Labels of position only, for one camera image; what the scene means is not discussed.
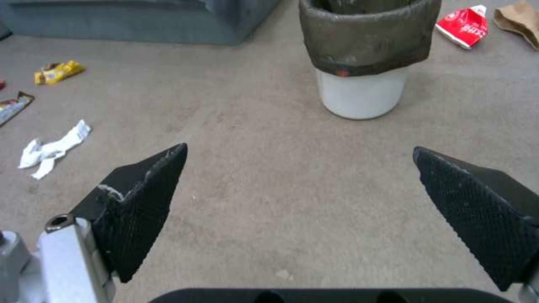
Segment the chip bag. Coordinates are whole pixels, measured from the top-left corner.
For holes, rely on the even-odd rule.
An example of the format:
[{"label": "chip bag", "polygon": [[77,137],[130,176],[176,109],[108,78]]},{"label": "chip bag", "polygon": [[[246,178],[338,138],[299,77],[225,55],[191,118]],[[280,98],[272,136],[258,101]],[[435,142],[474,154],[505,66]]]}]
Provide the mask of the chip bag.
[{"label": "chip bag", "polygon": [[469,50],[488,33],[486,11],[484,5],[454,11],[438,21],[436,29],[451,41]]},{"label": "chip bag", "polygon": [[35,72],[34,81],[37,85],[56,84],[82,71],[84,71],[84,66],[74,60],[67,63],[53,63]]}]

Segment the textured rubber pad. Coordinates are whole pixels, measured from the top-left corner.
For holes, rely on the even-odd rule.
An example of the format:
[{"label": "textured rubber pad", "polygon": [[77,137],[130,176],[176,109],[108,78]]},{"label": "textured rubber pad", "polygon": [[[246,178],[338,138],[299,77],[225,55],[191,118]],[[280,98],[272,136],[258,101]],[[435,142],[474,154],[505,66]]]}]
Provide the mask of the textured rubber pad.
[{"label": "textured rubber pad", "polygon": [[539,196],[507,174],[417,147],[421,182],[501,291],[523,282],[539,252]]},{"label": "textured rubber pad", "polygon": [[71,211],[92,223],[107,267],[121,282],[131,280],[163,228],[186,157],[187,145],[179,144],[118,167]]}]

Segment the trash can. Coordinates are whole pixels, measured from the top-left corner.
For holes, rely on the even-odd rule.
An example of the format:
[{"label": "trash can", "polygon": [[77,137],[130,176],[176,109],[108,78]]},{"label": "trash can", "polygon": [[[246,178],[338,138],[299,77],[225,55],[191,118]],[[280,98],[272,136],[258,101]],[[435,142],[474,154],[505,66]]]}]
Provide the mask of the trash can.
[{"label": "trash can", "polygon": [[324,105],[350,119],[393,109],[408,66],[429,56],[440,6],[441,0],[300,0]]}]

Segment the trash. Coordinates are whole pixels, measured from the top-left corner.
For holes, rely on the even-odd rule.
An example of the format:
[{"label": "trash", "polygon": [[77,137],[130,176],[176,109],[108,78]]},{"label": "trash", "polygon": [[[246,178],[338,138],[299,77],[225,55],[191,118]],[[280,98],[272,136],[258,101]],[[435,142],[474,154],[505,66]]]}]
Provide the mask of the trash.
[{"label": "trash", "polygon": [[71,148],[81,144],[92,129],[84,120],[80,120],[62,139],[42,145],[39,139],[34,139],[23,150],[19,168],[28,168],[41,162],[37,172],[32,174],[35,179],[41,179],[54,168],[55,159],[65,156]]},{"label": "trash", "polygon": [[539,10],[535,10],[526,0],[497,8],[494,23],[503,30],[521,34],[539,51]]},{"label": "trash", "polygon": [[66,78],[84,71],[84,66],[74,60],[67,63],[53,63],[41,68],[34,73],[34,81],[37,85],[56,84]]},{"label": "trash", "polygon": [[451,41],[469,50],[488,33],[486,11],[484,5],[454,11],[438,21],[436,28]]},{"label": "trash", "polygon": [[17,99],[0,102],[0,126],[22,111],[35,99],[34,96],[19,92]]}]

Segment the dark trash bag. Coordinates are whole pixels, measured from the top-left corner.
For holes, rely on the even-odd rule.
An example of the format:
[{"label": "dark trash bag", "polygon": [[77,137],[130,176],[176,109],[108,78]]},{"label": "dark trash bag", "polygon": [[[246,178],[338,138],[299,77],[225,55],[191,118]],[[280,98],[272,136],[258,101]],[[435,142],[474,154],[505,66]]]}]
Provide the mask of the dark trash bag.
[{"label": "dark trash bag", "polygon": [[423,61],[441,0],[300,0],[313,65],[340,76],[373,75]]}]

